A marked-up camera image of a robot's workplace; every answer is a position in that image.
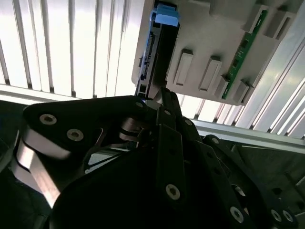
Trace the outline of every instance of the silver bolt head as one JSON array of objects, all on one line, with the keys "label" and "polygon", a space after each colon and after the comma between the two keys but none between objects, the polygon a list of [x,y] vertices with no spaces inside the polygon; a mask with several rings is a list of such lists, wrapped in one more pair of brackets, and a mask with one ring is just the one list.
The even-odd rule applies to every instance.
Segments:
[{"label": "silver bolt head", "polygon": [[57,123],[57,118],[51,114],[43,114],[39,117],[39,120],[45,125],[54,125]]},{"label": "silver bolt head", "polygon": [[218,141],[218,139],[217,138],[212,138],[212,141],[215,143],[215,144],[219,144],[219,141]]},{"label": "silver bolt head", "polygon": [[242,215],[241,211],[237,207],[231,207],[230,208],[231,215],[233,218],[239,222],[242,223],[244,221],[244,216]]},{"label": "silver bolt head", "polygon": [[179,191],[179,189],[175,185],[168,184],[165,187],[165,190],[166,190],[167,195],[171,199],[178,200],[180,198],[180,191]]},{"label": "silver bolt head", "polygon": [[186,122],[186,124],[188,124],[188,125],[192,125],[192,122],[191,122],[189,119],[186,119],[185,122]]},{"label": "silver bolt head", "polygon": [[67,132],[67,137],[72,141],[79,142],[84,138],[84,134],[78,129],[70,129]]},{"label": "silver bolt head", "polygon": [[294,221],[294,218],[287,211],[283,211],[283,215],[286,217],[288,221],[290,222]]},{"label": "silver bolt head", "polygon": [[138,107],[143,108],[143,104],[142,104],[142,103],[136,102],[135,104],[136,104]]},{"label": "silver bolt head", "polygon": [[276,221],[282,222],[282,217],[280,216],[280,214],[277,213],[277,211],[272,209],[271,214],[272,214],[273,218],[275,218]]}]

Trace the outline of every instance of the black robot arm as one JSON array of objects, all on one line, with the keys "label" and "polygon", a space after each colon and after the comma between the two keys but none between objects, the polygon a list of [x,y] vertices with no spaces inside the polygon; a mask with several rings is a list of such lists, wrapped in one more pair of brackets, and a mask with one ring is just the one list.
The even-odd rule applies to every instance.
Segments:
[{"label": "black robot arm", "polygon": [[[85,175],[91,154],[130,142],[134,149]],[[292,212],[228,150],[213,135],[199,136],[176,94],[161,88],[155,101],[123,96],[31,105],[13,162],[24,173],[19,179],[52,207],[46,229],[297,228]],[[246,204],[218,154],[247,182]]]}]

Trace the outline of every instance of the metal bar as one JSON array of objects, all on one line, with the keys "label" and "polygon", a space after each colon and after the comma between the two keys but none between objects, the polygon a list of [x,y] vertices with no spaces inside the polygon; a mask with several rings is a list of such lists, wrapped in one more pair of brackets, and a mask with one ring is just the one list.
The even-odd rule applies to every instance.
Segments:
[{"label": "metal bar", "polygon": [[75,21],[75,2],[74,0],[68,0],[68,14],[69,14],[69,42],[70,42],[70,77],[71,77],[71,95],[76,96],[74,90],[74,61],[73,61],[73,30]]},{"label": "metal bar", "polygon": [[20,103],[20,104],[36,104],[55,101],[77,100],[69,96],[40,92],[20,87],[0,84],[0,100]]},{"label": "metal bar", "polygon": [[43,9],[40,0],[29,0],[29,8],[32,16],[32,23],[34,28],[34,37],[36,52],[39,65],[39,74],[41,80],[41,88],[44,92],[50,92],[50,86],[52,86],[52,81],[50,80],[51,75],[49,75],[48,60],[47,60],[47,44],[48,40],[47,34],[45,34],[45,19],[43,17]]},{"label": "metal bar", "polygon": [[67,0],[46,1],[50,68],[54,92],[71,96],[69,5]]},{"label": "metal bar", "polygon": [[239,115],[240,111],[242,109],[242,106],[232,106],[230,109],[230,112],[228,116],[226,117],[224,124],[226,125],[232,125],[234,121],[236,120],[237,116]]},{"label": "metal bar", "polygon": [[112,1],[103,1],[98,4],[96,18],[96,45],[95,45],[95,81],[94,94],[106,97],[107,72],[111,39]]},{"label": "metal bar", "polygon": [[302,82],[298,85],[297,89],[295,90],[294,94],[290,97],[289,101],[285,104],[282,111],[277,116],[274,123],[272,123],[270,129],[271,133],[277,133],[284,135],[288,128],[288,122],[292,120],[291,114],[295,113],[295,108],[301,102],[303,97],[305,96],[305,78]]},{"label": "metal bar", "polygon": [[74,90],[78,98],[89,99],[93,97],[96,0],[75,0],[74,4]]},{"label": "metal bar", "polygon": [[12,0],[0,2],[0,40],[5,63],[13,86],[28,88],[22,48]]},{"label": "metal bar", "polygon": [[218,123],[218,119],[219,119],[219,117],[220,117],[220,115],[221,115],[221,113],[222,113],[222,111],[224,109],[224,106],[225,106],[225,104],[223,104],[223,103],[221,103],[219,105],[219,108],[218,108],[218,110],[216,112],[216,115],[214,117],[214,120],[213,120],[215,123]]},{"label": "metal bar", "polygon": [[216,117],[220,104],[221,103],[219,102],[205,100],[205,103],[202,107],[198,119],[202,121],[213,122],[213,120]]},{"label": "metal bar", "polygon": [[224,107],[222,108],[221,113],[217,119],[218,124],[223,124],[226,121],[226,119],[231,111],[232,106],[233,105],[230,105],[230,104],[224,104]]},{"label": "metal bar", "polygon": [[255,130],[266,132],[271,123],[277,118],[277,115],[284,108],[285,104],[289,101],[290,97],[293,96],[294,91],[298,88],[299,84],[303,81],[303,63],[305,58],[305,50],[303,49],[293,66],[288,70],[285,78],[279,86],[276,94],[271,99],[270,104],[262,114],[260,120],[255,125]]},{"label": "metal bar", "polygon": [[204,102],[205,102],[205,99],[202,99],[201,102],[199,103],[199,106],[198,106],[197,111],[195,113],[194,119],[198,120],[198,117],[199,117],[199,115],[202,111],[202,108],[204,106]]},{"label": "metal bar", "polygon": [[236,118],[233,121],[234,125],[238,122],[238,120],[239,120],[240,116],[243,114],[243,112],[244,112],[244,106],[241,106]]},{"label": "metal bar", "polygon": [[186,95],[181,105],[182,114],[187,118],[194,118],[201,101],[201,98]]},{"label": "metal bar", "polygon": [[33,21],[33,10],[28,0],[20,0],[20,13],[23,24],[23,35],[27,54],[27,61],[29,65],[29,76],[32,88],[34,90],[41,90],[41,79],[39,73],[39,63],[35,36],[35,26]]},{"label": "metal bar", "polygon": [[4,59],[4,54],[3,54],[3,49],[2,49],[2,44],[0,41],[0,83],[9,84],[9,75],[8,75],[8,70],[6,69],[6,64],[5,64],[5,59]]},{"label": "metal bar", "polygon": [[108,62],[106,96],[115,96],[122,39],[125,0],[114,0],[111,20],[111,44]]},{"label": "metal bar", "polygon": [[289,116],[286,118],[284,124],[277,132],[278,135],[286,135],[289,134],[290,131],[297,127],[295,124],[299,121],[300,117],[304,113],[305,110],[305,96],[302,98],[302,100],[299,102],[299,104],[296,104],[294,107],[294,110],[292,110],[289,113]]},{"label": "metal bar", "polygon": [[25,75],[26,75],[28,87],[32,88],[32,83],[31,83],[31,78],[30,78],[28,53],[27,53],[27,47],[26,47],[25,35],[24,35],[24,29],[23,29],[25,23],[24,23],[24,20],[21,17],[21,6],[20,5],[21,5],[20,0],[13,0],[13,6],[14,6],[16,24],[17,24],[17,29],[18,29],[18,35],[19,35],[19,41],[20,41],[20,47],[21,47],[21,53],[22,53]]},{"label": "metal bar", "polygon": [[223,140],[305,154],[305,141],[287,136],[192,120],[200,135],[215,135]]},{"label": "metal bar", "polygon": [[288,130],[289,137],[301,138],[305,134],[305,109],[296,118],[296,122],[292,124],[293,129]]}]

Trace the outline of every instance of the black cable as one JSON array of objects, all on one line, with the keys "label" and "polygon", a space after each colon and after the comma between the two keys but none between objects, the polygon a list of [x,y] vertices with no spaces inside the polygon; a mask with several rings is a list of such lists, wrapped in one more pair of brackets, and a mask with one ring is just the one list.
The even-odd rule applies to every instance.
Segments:
[{"label": "black cable", "polygon": [[104,163],[104,162],[106,162],[106,161],[109,161],[109,160],[114,159],[114,158],[116,158],[116,157],[118,157],[118,156],[121,156],[121,155],[122,155],[122,153],[119,153],[119,154],[113,155],[113,156],[111,156],[111,157],[109,157],[109,158],[106,158],[106,159],[104,159],[104,160],[102,160],[102,161],[99,161],[99,162],[93,163],[93,164],[91,164],[91,165],[88,165],[88,168],[87,168],[87,169],[92,168],[92,167],[94,167],[94,166],[97,166],[97,165],[99,165],[99,164],[101,164],[101,163]]}]

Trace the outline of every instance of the screw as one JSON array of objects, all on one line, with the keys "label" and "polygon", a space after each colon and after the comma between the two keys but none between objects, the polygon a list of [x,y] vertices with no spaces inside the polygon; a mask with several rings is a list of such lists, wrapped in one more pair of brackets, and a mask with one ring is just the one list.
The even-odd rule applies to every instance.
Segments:
[{"label": "screw", "polygon": [[216,139],[216,138],[212,138],[212,141],[215,143],[215,144],[219,144],[219,141]]},{"label": "screw", "polygon": [[79,142],[84,138],[84,134],[78,129],[70,129],[67,132],[67,137],[72,141]]},{"label": "screw", "polygon": [[190,120],[188,120],[188,119],[186,119],[185,122],[186,122],[186,124],[188,124],[188,125],[192,125],[192,122],[191,122]]},{"label": "screw", "polygon": [[167,195],[173,199],[173,200],[178,200],[180,198],[180,191],[179,189],[172,184],[168,184],[165,188]]},{"label": "screw", "polygon": [[237,222],[242,223],[244,221],[244,216],[242,215],[242,213],[240,212],[240,210],[238,208],[231,207],[230,212],[231,212],[231,215],[233,216],[233,218]]},{"label": "screw", "polygon": [[54,125],[57,123],[56,117],[51,114],[43,114],[39,117],[39,120],[45,125]]},{"label": "screw", "polygon": [[143,107],[143,104],[142,104],[142,103],[136,102],[135,104],[136,104],[137,106],[139,106],[140,108]]},{"label": "screw", "polygon": [[276,221],[282,222],[282,217],[277,213],[277,211],[272,209],[271,214],[275,218]]},{"label": "screw", "polygon": [[292,218],[292,216],[287,212],[287,211],[283,211],[283,215],[286,217],[286,219],[290,222],[293,222],[294,219]]},{"label": "screw", "polygon": [[246,196],[246,194],[244,193],[244,191],[243,191],[240,187],[235,186],[235,190],[236,190],[241,196],[243,196],[243,197]]}]

